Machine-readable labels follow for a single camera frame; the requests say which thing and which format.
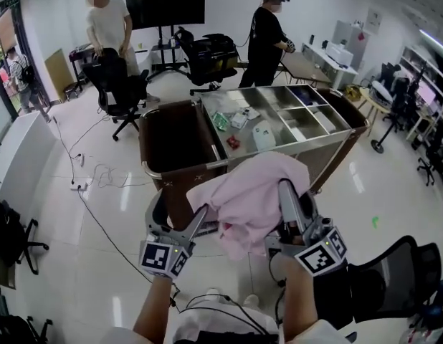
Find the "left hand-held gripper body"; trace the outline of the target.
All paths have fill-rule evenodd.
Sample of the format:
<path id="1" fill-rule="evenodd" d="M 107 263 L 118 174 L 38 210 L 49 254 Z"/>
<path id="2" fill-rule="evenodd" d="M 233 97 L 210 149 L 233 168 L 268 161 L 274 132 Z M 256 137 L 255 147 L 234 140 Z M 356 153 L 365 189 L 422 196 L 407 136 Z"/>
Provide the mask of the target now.
<path id="1" fill-rule="evenodd" d="M 194 235 L 190 227 L 175 231 L 150 225 L 140 250 L 139 267 L 153 276 L 176 279 L 192 255 Z"/>

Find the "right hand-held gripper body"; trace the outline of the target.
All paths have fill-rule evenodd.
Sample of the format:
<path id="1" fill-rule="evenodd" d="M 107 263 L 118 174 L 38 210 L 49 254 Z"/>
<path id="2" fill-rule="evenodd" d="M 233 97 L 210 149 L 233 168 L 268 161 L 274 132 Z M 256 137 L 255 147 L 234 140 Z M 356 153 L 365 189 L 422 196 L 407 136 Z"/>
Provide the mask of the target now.
<path id="1" fill-rule="evenodd" d="M 347 246 L 333 220 L 318 216 L 304 229 L 282 222 L 265 237 L 269 258 L 278 253 L 295 259 L 312 276 L 327 274 L 346 261 Z"/>

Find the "pink cloth garment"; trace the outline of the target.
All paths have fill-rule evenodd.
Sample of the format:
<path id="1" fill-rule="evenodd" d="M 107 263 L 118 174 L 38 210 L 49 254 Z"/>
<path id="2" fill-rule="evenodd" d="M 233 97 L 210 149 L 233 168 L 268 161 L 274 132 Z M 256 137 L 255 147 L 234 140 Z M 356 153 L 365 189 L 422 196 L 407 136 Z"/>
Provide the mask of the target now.
<path id="1" fill-rule="evenodd" d="M 232 171 L 193 187 L 186 197 L 193 211 L 207 205 L 219 222 L 217 244 L 238 261 L 265 255 L 265 237 L 280 223 L 279 182 L 288 180 L 301 196 L 310 188 L 308 167 L 291 156 L 268 151 Z"/>

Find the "wood and steel cart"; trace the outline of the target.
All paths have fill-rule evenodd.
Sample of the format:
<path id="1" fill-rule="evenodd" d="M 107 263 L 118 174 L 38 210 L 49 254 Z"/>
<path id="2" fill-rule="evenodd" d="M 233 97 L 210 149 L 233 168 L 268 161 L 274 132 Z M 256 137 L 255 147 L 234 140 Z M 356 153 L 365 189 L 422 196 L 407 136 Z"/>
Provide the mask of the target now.
<path id="1" fill-rule="evenodd" d="M 289 86 L 305 85 L 208 92 L 141 115 L 141 165 L 157 190 L 163 191 L 169 227 L 182 231 L 189 225 L 193 211 L 186 193 L 191 188 L 263 152 L 257 150 L 252 135 L 253 127 L 262 120 L 270 124 L 276 141 L 274 148 L 264 151 L 277 151 L 304 163 L 311 190 L 322 188 L 367 130 L 368 121 L 337 90 L 312 87 L 317 103 L 305 106 Z M 313 108 L 323 112 L 338 131 L 328 133 L 311 112 Z M 230 122 L 235 113 L 246 112 L 248 121 L 240 130 L 229 125 L 222 132 L 211 120 L 215 111 Z M 232 135 L 240 141 L 236 150 L 227 144 Z"/>

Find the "person's right forearm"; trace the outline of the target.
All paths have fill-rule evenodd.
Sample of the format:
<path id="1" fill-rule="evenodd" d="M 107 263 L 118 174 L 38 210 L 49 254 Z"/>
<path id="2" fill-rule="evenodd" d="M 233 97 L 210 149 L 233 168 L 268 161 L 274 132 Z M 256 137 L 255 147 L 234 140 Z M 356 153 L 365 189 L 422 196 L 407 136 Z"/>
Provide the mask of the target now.
<path id="1" fill-rule="evenodd" d="M 290 342 L 318 321 L 313 277 L 291 257 L 283 258 L 286 278 L 283 333 Z"/>

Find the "white plastic bag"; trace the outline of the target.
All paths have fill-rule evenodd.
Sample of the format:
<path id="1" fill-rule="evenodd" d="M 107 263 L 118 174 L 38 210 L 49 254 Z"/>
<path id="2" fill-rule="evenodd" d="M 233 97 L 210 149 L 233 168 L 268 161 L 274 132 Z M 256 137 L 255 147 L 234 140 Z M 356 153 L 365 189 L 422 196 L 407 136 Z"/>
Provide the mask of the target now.
<path id="1" fill-rule="evenodd" d="M 266 120 L 260 121 L 253 127 L 252 135 L 258 151 L 267 151 L 276 146 L 272 128 Z"/>

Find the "person's white shirt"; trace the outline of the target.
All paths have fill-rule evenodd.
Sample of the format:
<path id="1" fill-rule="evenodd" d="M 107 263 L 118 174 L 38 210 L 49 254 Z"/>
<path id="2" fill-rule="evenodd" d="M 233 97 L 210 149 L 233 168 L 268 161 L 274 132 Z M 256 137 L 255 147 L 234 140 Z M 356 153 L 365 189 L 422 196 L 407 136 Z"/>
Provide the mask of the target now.
<path id="1" fill-rule="evenodd" d="M 133 328 L 111 328 L 100 344 L 153 344 Z M 221 297 L 204 296 L 177 320 L 171 344 L 350 344 L 328 321 L 320 320 L 290 342 L 259 307 L 236 306 Z"/>

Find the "white packet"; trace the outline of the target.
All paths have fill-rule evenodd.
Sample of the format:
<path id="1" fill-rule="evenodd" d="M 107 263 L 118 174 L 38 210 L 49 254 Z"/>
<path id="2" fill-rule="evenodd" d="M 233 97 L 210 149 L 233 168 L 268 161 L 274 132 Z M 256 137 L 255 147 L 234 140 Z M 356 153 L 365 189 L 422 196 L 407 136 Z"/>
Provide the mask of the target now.
<path id="1" fill-rule="evenodd" d="M 235 113 L 231 119 L 230 125 L 236 129 L 242 129 L 248 121 L 248 114 L 246 112 Z"/>

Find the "purple folded cloth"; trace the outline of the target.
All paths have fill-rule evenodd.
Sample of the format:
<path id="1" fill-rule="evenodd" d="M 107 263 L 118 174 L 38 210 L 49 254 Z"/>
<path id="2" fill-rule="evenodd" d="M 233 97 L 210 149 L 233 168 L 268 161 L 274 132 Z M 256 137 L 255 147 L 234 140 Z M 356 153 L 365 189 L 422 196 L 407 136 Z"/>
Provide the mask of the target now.
<path id="1" fill-rule="evenodd" d="M 290 91 L 303 103 L 305 106 L 315 105 L 317 100 L 315 98 L 316 92 L 309 86 L 289 86 Z"/>

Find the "white device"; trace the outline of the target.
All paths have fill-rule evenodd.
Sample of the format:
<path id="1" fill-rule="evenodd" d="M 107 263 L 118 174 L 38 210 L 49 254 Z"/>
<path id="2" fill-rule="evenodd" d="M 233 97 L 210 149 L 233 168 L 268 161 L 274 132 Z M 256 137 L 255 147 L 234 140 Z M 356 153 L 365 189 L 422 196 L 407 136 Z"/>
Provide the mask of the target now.
<path id="1" fill-rule="evenodd" d="M 390 94 L 390 92 L 377 80 L 374 80 L 371 83 L 371 92 L 376 95 L 378 98 L 388 102 L 392 103 L 393 98 Z"/>

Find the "white desk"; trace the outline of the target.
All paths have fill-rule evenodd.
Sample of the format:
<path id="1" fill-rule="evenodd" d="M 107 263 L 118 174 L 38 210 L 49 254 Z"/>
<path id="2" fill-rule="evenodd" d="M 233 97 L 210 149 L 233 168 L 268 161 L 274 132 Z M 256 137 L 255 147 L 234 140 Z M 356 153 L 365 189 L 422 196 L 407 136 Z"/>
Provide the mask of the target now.
<path id="1" fill-rule="evenodd" d="M 320 67 L 330 79 L 331 87 L 335 90 L 342 90 L 346 85 L 351 85 L 358 75 L 358 72 L 352 67 L 341 67 L 323 49 L 316 46 L 303 44 L 302 53 L 313 64 Z"/>

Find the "white counter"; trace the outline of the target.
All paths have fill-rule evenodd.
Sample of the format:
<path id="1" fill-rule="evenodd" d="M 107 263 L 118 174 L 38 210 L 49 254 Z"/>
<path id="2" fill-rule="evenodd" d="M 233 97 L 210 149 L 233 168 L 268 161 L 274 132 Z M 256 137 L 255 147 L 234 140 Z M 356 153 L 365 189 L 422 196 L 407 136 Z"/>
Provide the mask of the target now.
<path id="1" fill-rule="evenodd" d="M 0 201 L 26 223 L 34 194 L 56 137 L 40 113 L 17 118 L 0 146 Z"/>

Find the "black television stand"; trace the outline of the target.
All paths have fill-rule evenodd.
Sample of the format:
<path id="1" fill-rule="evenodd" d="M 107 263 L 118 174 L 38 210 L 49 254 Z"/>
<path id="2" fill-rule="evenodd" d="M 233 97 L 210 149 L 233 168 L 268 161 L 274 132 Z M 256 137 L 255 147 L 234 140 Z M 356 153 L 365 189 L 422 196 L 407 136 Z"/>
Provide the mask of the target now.
<path id="1" fill-rule="evenodd" d="M 159 76 L 168 72 L 176 72 L 183 76 L 188 74 L 188 64 L 177 57 L 178 52 L 182 53 L 180 46 L 173 41 L 174 26 L 169 26 L 170 37 L 167 39 L 163 33 L 163 27 L 158 26 L 158 43 L 154 45 L 150 52 L 158 54 L 159 61 L 152 64 L 153 72 L 149 74 L 148 81 L 152 82 Z"/>

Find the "white cabinet with red tag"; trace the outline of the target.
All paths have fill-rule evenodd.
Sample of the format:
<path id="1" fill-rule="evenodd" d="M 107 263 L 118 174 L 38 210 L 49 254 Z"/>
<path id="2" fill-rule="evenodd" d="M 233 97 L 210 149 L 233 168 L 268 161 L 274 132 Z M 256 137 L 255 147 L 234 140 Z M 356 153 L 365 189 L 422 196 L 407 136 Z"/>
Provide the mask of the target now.
<path id="1" fill-rule="evenodd" d="M 360 28 L 359 25 L 338 20 L 331 42 L 334 44 L 344 42 L 345 50 L 353 54 L 353 61 L 355 62 L 363 59 L 370 38 L 371 34 Z"/>

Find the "black television screen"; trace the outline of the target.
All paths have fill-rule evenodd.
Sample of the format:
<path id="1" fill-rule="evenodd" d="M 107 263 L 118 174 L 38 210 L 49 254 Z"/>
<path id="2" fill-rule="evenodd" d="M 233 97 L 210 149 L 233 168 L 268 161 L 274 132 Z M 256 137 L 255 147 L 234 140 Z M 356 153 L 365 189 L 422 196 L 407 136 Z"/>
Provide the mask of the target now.
<path id="1" fill-rule="evenodd" d="M 125 0 L 133 29 L 205 22 L 205 0 Z"/>

